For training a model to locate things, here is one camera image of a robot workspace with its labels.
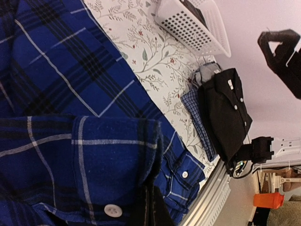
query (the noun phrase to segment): orange object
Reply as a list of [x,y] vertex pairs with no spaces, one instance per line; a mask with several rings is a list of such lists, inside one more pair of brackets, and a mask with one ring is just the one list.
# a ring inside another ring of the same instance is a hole
[[254,206],[270,209],[278,209],[283,205],[284,195],[279,192],[268,194],[256,194],[254,195]]

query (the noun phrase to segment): gray cloth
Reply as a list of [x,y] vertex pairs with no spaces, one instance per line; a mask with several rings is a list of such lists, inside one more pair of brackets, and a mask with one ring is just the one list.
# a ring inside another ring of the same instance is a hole
[[267,226],[301,226],[301,196],[293,195],[282,207],[271,210]]
[[221,67],[215,62],[206,63],[200,66],[200,68],[194,73],[196,87],[199,87],[206,81],[209,81],[215,74],[218,74],[221,71]]

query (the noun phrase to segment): basket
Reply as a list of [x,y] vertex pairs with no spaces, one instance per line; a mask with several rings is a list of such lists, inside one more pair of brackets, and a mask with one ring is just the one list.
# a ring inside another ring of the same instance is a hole
[[197,56],[225,54],[231,50],[220,11],[213,0],[189,0],[201,10],[208,29],[180,2],[159,0],[155,21]]

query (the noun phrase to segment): white button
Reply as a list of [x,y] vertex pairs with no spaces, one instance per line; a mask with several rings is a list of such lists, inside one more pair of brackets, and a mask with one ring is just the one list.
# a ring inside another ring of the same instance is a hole
[[183,178],[188,177],[188,172],[187,172],[187,171],[184,171],[184,172],[182,173],[182,177],[183,177]]
[[106,215],[112,218],[119,218],[122,215],[122,209],[114,204],[108,204],[104,207]]

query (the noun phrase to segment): clothing tag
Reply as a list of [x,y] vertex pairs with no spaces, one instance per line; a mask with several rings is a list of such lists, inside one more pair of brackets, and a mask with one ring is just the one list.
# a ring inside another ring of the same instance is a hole
[[233,87],[233,85],[232,85],[232,80],[231,80],[231,79],[228,80],[228,84],[229,84],[229,86],[230,86],[230,89],[233,90],[234,87]]
[[218,69],[216,69],[216,70],[214,71],[215,74],[218,74],[218,73],[220,73],[220,72],[221,72],[221,71],[218,70]]

